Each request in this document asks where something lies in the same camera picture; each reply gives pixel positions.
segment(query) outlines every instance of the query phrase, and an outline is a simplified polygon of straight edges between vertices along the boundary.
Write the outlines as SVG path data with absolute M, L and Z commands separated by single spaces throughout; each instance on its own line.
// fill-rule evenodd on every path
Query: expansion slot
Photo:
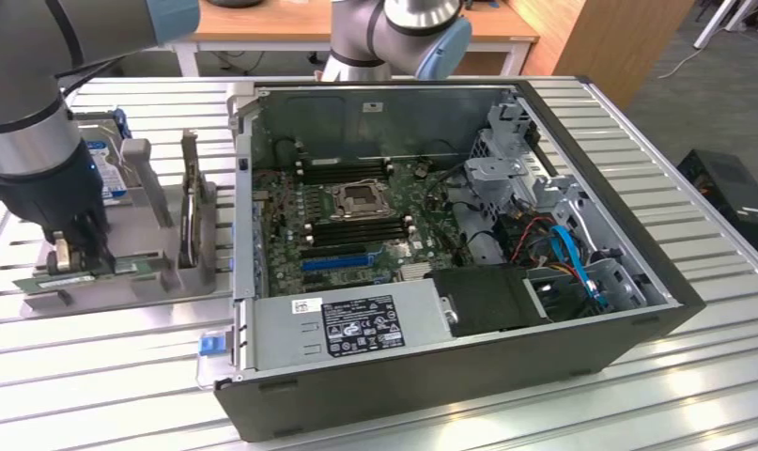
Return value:
M 366 281 L 366 282 L 354 282 L 349 284 L 341 284 L 341 285 L 336 285 L 332 287 L 315 287 L 315 288 L 304 288 L 303 292 L 305 293 L 316 293 L 319 291 L 331 291 L 332 289 L 343 289 L 343 288 L 358 288 L 358 287 L 370 287 L 372 285 L 375 285 L 376 283 L 372 281 Z
M 324 258 L 324 257 L 341 257 L 356 254 L 366 254 L 367 248 L 360 244 L 351 244 L 335 247 L 320 247 L 313 249 L 303 249 L 300 251 L 300 258 Z
M 341 268 L 355 268 L 370 266 L 372 260 L 370 256 L 335 257 L 324 260 L 307 260 L 300 264 L 304 271 L 340 270 Z

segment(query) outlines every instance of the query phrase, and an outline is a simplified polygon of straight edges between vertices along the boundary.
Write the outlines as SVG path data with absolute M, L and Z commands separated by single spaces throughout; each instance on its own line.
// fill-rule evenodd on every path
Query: blue latch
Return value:
M 208 335 L 200 338 L 200 346 L 197 349 L 197 355 L 217 355 L 224 354 L 227 351 L 225 347 L 225 335 Z

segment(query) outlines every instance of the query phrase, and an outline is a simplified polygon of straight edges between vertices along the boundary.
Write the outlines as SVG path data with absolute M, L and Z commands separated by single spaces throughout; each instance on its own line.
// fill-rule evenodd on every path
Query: green circuit board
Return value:
M 268 295 L 271 297 L 329 288 L 382 284 L 398 280 L 403 265 L 427 262 L 432 269 L 455 266 L 459 246 L 459 226 L 452 214 L 428 209 L 426 188 L 440 172 L 416 179 L 414 163 L 395 163 L 387 180 L 378 182 L 391 208 L 390 216 L 410 215 L 415 233 L 407 239 L 362 243 L 371 260 L 370 266 L 335 270 L 304 271 L 300 252 L 311 249 L 305 242 L 304 225 L 335 222 L 336 204 L 332 185 L 309 185 L 285 172 L 256 173 L 253 190 L 256 201 L 264 202 L 261 214 L 263 240 L 267 244 Z M 460 253 L 460 264 L 470 257 Z

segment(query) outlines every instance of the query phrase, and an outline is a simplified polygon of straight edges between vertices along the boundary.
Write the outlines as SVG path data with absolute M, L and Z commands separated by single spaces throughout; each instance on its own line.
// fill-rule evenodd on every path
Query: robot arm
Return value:
M 390 79 L 390 66 L 422 80 L 446 78 L 470 41 L 460 0 L 335 0 L 323 81 Z
M 196 0 L 0 0 L 0 200 L 41 225 L 50 273 L 113 272 L 103 182 L 56 74 L 181 37 Z

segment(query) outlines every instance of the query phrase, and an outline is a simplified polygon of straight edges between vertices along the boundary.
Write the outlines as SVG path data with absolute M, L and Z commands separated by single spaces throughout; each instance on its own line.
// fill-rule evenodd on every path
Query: power supply label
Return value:
M 332 357 L 404 345 L 392 296 L 324 303 L 325 345 Z

